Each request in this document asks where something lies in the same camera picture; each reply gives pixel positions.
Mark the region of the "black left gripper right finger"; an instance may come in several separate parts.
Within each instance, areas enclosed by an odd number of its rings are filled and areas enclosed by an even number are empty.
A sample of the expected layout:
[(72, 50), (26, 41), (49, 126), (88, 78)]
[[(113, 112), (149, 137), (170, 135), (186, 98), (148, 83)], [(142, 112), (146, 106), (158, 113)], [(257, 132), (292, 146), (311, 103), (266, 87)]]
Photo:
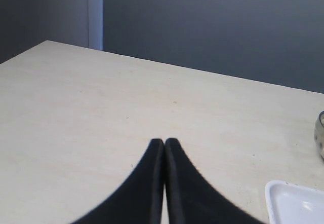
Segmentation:
[(169, 223), (261, 223), (214, 189), (192, 164), (180, 142), (165, 142)]

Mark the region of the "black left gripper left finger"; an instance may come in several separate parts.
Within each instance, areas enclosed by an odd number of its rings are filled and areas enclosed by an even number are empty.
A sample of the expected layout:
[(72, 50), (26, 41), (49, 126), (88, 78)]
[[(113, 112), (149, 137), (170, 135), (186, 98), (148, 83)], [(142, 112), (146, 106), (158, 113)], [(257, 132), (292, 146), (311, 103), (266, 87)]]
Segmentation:
[(128, 178), (74, 223), (160, 223), (164, 195), (164, 143), (152, 139)]

